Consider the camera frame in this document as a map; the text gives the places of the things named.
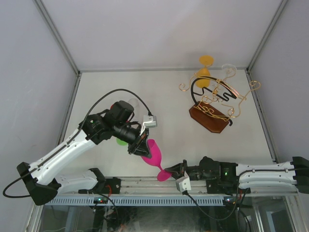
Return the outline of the clear wine glass front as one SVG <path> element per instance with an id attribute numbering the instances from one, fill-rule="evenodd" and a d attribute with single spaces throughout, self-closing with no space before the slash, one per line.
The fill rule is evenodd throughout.
<path id="1" fill-rule="evenodd" d="M 139 100 L 136 98 L 131 98 L 128 103 L 134 108 L 134 117 L 133 121 L 139 121 L 140 119 L 140 105 Z"/>

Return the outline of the green wine glass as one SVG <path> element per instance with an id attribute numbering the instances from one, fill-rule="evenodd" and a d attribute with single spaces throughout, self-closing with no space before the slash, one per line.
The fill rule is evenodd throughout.
<path id="1" fill-rule="evenodd" d="M 126 146 L 127 145 L 127 142 L 122 141 L 122 140 L 120 140 L 118 138 L 116 139 L 116 142 L 117 142 L 118 145 L 121 145 L 121 146 Z"/>

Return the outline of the clear wine glass back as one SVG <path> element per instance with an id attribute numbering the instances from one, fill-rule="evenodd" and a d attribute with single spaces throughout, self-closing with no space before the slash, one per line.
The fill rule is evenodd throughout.
<path id="1" fill-rule="evenodd" d="M 236 75 L 237 68 L 232 64 L 224 64 L 222 66 L 222 71 L 225 72 L 225 78 L 223 79 L 223 81 L 226 81 L 227 79 L 234 77 Z"/>

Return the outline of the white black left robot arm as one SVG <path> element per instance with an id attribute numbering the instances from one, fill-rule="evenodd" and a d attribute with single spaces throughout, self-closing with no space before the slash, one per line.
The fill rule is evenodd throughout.
<path id="1" fill-rule="evenodd" d="M 61 175 L 60 172 L 81 154 L 112 137 L 126 142 L 129 154 L 150 158 L 147 140 L 149 128 L 157 126 L 156 117 L 144 116 L 140 124 L 130 121 L 133 116 L 132 105 L 117 101 L 110 109 L 86 116 L 67 140 L 38 161 L 19 164 L 17 170 L 34 203 L 44 205 L 59 194 L 72 191 L 103 192 L 106 178 L 98 168 L 80 174 Z"/>

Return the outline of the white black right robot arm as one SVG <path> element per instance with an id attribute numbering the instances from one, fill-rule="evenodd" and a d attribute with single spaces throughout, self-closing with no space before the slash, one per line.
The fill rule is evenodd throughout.
<path id="1" fill-rule="evenodd" d="M 249 165 L 220 162 L 204 156 L 199 165 L 188 166 L 183 160 L 165 171 L 179 180 L 205 181 L 208 194 L 232 195 L 252 188 L 292 187 L 300 193 L 309 193 L 309 161 L 292 157 L 292 161 L 271 165 Z"/>

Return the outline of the pink wine glass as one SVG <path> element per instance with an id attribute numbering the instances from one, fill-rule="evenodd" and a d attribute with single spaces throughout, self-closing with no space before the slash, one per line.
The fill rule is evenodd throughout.
<path id="1" fill-rule="evenodd" d="M 171 173 L 168 171 L 165 171 L 162 166 L 162 154 L 159 146 L 157 145 L 156 141 L 154 139 L 149 139 L 147 141 L 147 147 L 149 149 L 150 158 L 142 157 L 143 161 L 146 162 L 150 166 L 158 167 L 160 172 L 157 175 L 157 180 L 159 182 L 164 182 L 168 180 L 171 177 Z"/>

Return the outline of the clear wine glass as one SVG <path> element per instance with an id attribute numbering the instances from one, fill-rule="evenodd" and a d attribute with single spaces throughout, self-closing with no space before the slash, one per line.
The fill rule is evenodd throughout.
<path id="1" fill-rule="evenodd" d="M 236 75 L 237 68 L 232 64 L 224 64 L 222 66 L 222 71 L 225 72 L 225 78 L 223 79 L 223 81 L 226 81 L 227 79 L 234 77 Z"/>
<path id="2" fill-rule="evenodd" d="M 131 98 L 128 103 L 134 108 L 134 117 L 133 121 L 139 121 L 140 119 L 140 105 L 139 100 L 136 98 Z"/>

